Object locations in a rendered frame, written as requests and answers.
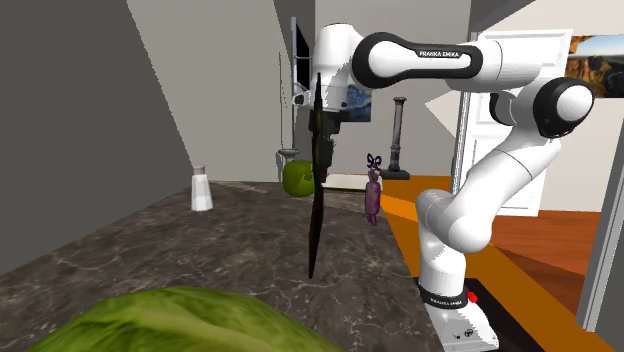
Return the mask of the green apple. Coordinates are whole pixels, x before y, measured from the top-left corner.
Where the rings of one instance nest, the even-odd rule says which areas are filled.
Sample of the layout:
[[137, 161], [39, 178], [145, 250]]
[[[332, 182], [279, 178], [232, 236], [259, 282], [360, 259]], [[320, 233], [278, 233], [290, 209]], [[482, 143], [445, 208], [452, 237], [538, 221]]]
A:
[[283, 169], [283, 188], [293, 197], [306, 197], [314, 193], [312, 162], [293, 160]]

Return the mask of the grey column statue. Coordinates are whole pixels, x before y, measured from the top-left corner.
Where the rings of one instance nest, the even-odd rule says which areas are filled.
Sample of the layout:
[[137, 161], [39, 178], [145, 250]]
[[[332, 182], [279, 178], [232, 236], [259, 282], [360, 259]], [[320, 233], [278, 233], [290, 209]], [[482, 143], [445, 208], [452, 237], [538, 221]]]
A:
[[395, 111], [389, 165], [381, 171], [384, 180], [409, 180], [410, 174], [400, 167], [401, 130], [405, 97], [394, 97]]

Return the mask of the purple figure with bow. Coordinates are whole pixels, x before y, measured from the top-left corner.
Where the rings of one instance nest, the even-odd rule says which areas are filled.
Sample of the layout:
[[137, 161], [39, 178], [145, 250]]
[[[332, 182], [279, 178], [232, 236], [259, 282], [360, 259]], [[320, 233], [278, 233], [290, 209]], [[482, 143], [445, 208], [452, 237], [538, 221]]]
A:
[[367, 154], [368, 182], [365, 187], [365, 213], [367, 221], [373, 225], [377, 225], [377, 215], [380, 210], [381, 184], [379, 183], [379, 173], [381, 171], [380, 164], [382, 158]]

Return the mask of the thin black upright panel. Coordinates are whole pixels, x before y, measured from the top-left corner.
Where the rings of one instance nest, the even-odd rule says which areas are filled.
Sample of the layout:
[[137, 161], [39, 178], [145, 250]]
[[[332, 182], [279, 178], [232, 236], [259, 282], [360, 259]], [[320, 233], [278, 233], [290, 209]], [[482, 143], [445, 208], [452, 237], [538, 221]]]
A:
[[323, 133], [323, 102], [321, 94], [321, 73], [317, 74], [313, 113], [310, 116], [312, 123], [312, 171], [314, 179], [314, 199], [312, 203], [309, 229], [309, 257], [308, 278], [314, 276], [320, 234], [324, 216], [324, 193], [321, 177], [325, 175], [322, 168], [322, 133]]

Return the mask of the white salt shaker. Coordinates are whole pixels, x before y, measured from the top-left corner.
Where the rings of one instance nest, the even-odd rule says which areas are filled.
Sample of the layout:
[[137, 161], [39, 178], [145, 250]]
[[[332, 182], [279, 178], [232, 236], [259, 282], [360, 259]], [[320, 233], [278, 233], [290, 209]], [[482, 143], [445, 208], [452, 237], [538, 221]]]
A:
[[204, 212], [213, 208], [209, 180], [203, 165], [193, 166], [191, 209], [196, 212]]

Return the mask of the white panelled door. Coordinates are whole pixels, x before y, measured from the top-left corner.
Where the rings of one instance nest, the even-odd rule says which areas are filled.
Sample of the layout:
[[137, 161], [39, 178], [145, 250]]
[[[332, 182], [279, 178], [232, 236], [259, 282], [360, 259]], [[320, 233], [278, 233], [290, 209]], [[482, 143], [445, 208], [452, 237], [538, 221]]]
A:
[[[571, 29], [486, 31], [472, 33], [471, 39], [494, 39], [522, 49], [535, 49], [541, 61], [542, 77], [565, 73], [573, 31]], [[469, 169], [501, 143], [511, 129], [495, 122], [489, 115], [487, 94], [463, 92], [460, 98], [456, 146], [452, 164], [451, 191], [464, 184]], [[499, 213], [503, 216], [537, 216], [544, 187], [541, 173], [506, 202]]]

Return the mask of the green lettuce head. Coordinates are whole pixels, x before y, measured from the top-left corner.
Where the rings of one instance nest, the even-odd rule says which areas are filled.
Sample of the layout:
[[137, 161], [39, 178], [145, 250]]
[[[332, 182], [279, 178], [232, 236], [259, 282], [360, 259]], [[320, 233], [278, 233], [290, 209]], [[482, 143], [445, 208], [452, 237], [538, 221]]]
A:
[[176, 286], [105, 299], [27, 352], [346, 352], [254, 296]]

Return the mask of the black robot stand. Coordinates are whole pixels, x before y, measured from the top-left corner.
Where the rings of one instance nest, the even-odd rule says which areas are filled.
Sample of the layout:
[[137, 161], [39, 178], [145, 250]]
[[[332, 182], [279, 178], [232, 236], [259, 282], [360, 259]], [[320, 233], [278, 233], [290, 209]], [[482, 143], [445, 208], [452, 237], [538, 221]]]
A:
[[477, 296], [476, 304], [486, 314], [499, 339], [496, 352], [545, 352], [515, 318], [476, 278], [467, 278], [465, 285]]

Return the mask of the blue swirl wall painting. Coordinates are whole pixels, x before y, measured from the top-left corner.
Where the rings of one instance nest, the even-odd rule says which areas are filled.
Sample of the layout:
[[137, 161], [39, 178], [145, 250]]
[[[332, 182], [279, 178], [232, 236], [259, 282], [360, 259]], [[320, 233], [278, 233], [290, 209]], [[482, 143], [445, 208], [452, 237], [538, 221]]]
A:
[[372, 91], [350, 84], [347, 89], [346, 122], [370, 122], [372, 116]]

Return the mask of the canyon landscape wall picture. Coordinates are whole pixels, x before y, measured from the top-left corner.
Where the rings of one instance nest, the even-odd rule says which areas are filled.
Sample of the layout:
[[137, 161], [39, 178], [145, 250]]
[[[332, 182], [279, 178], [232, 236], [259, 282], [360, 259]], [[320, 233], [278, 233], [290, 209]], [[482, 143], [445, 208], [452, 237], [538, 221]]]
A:
[[624, 98], [624, 34], [573, 36], [565, 76], [588, 82], [597, 98]]

